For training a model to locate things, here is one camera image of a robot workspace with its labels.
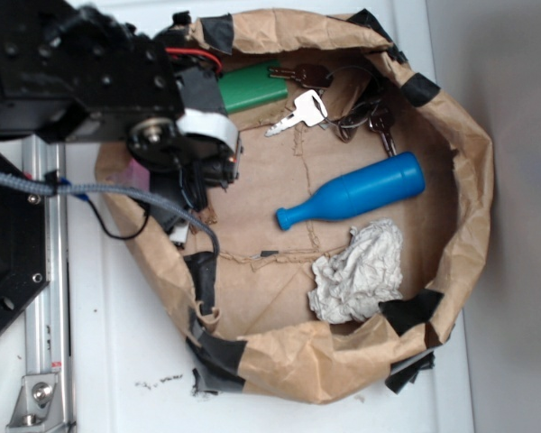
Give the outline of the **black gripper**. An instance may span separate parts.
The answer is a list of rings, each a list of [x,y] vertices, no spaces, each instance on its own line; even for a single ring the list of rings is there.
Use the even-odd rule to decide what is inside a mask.
[[[173,202],[176,210],[138,204],[144,222],[154,220],[171,241],[184,244],[195,228],[189,219],[208,210],[208,189],[227,189],[236,180],[242,147],[219,87],[220,58],[172,30],[157,41],[171,68],[175,112],[132,121],[124,138],[102,145],[96,177]]]

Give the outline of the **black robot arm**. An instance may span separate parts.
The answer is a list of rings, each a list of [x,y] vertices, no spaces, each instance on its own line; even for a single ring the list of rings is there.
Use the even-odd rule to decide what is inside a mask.
[[[0,141],[122,142],[151,191],[187,211],[238,174],[239,133],[217,56],[188,41],[190,17],[150,37],[92,5],[0,1]]]

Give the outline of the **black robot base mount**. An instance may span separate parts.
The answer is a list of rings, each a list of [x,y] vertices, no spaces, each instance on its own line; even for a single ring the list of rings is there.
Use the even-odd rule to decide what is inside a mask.
[[[48,283],[44,199],[0,185],[0,336]]]

